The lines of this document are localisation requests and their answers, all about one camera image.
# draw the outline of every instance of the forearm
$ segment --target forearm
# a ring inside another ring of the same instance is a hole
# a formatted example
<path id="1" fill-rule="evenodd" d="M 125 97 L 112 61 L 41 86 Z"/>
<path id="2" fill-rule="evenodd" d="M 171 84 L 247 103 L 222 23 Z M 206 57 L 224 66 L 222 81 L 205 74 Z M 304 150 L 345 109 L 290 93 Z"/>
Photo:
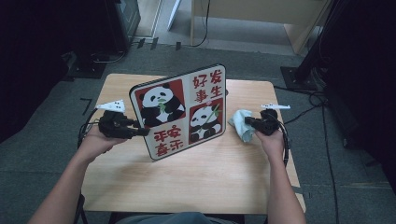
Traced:
<path id="1" fill-rule="evenodd" d="M 268 222 L 305 223 L 304 211 L 291 187 L 282 161 L 271 163 L 270 178 Z"/>
<path id="2" fill-rule="evenodd" d="M 73 223 L 88 164 L 75 156 L 29 223 Z"/>

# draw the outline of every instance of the panda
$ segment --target panda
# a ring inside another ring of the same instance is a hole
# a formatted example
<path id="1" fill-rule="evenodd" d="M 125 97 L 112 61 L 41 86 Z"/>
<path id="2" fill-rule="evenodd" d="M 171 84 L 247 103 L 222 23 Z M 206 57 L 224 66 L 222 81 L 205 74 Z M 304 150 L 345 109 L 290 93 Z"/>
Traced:
<path id="1" fill-rule="evenodd" d="M 185 112 L 185 106 L 173 94 L 169 83 L 154 87 L 140 94 L 139 98 L 142 100 L 143 123 L 149 127 L 179 119 Z"/>
<path id="2" fill-rule="evenodd" d="M 204 106 L 194 111 L 190 121 L 190 141 L 196 142 L 215 135 L 221 129 L 217 113 L 214 112 L 216 106 Z"/>

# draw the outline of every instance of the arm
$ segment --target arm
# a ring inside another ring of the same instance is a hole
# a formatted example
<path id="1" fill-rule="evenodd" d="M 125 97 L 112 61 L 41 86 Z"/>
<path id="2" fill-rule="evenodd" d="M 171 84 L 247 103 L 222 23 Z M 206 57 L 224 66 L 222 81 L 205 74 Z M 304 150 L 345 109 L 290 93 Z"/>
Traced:
<path id="1" fill-rule="evenodd" d="M 271 167 L 268 223 L 305 223 L 303 208 L 291 187 L 283 163 L 282 134 L 282 132 L 276 131 L 271 136 L 266 136 L 256 132 L 256 135 L 262 141 L 262 147 L 268 155 Z"/>
<path id="2" fill-rule="evenodd" d="M 78 197 L 88 165 L 102 153 L 125 139 L 106 138 L 93 126 L 77 153 L 66 166 L 47 198 L 33 214 L 29 223 L 73 223 Z"/>

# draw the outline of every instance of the human hand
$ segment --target human hand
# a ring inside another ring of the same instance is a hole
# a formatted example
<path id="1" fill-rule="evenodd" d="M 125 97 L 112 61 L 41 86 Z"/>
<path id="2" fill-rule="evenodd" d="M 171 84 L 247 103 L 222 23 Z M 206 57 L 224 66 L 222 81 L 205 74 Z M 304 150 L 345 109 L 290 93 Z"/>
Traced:
<path id="1" fill-rule="evenodd" d="M 99 131 L 99 127 L 97 125 L 93 125 L 79 146 L 76 156 L 87 163 L 91 163 L 96 159 L 96 157 L 126 140 L 127 139 L 107 138 Z"/>
<path id="2" fill-rule="evenodd" d="M 283 162 L 283 133 L 280 130 L 276 130 L 269 136 L 259 131 L 256 131 L 255 134 L 262 142 L 262 148 L 267 154 L 269 162 Z"/>

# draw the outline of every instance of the sign board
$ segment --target sign board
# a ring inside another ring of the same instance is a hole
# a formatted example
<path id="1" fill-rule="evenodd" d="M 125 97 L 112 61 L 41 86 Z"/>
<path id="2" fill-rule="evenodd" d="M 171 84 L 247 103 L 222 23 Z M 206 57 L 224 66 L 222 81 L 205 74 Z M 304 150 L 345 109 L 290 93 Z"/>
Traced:
<path id="1" fill-rule="evenodd" d="M 225 131 L 225 67 L 214 64 L 187 74 L 136 85 L 130 98 L 148 153 L 159 160 Z"/>

